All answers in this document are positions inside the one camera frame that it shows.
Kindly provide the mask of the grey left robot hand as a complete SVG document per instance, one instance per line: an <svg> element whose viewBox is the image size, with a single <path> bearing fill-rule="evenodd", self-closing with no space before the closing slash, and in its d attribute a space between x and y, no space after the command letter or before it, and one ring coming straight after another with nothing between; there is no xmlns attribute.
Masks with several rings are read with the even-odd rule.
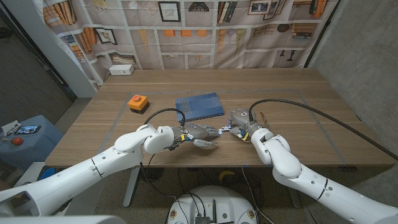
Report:
<svg viewBox="0 0 398 224"><path fill-rule="evenodd" d="M217 129L203 124L185 123L184 126L172 128L172 130L174 132L172 149L178 147L183 142L192 142L198 148L210 149L218 145L213 139L220 137Z"/></svg>

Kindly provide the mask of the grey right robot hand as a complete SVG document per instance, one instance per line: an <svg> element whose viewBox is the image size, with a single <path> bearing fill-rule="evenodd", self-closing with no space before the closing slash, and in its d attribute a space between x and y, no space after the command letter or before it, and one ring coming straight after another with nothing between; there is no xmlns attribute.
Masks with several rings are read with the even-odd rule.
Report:
<svg viewBox="0 0 398 224"><path fill-rule="evenodd" d="M231 134L241 138L243 141L250 141L251 136L262 126L256 122L256 116L252 115L253 120L249 119L249 111L241 108L232 110L229 113L228 124L231 126L229 130Z"/></svg>

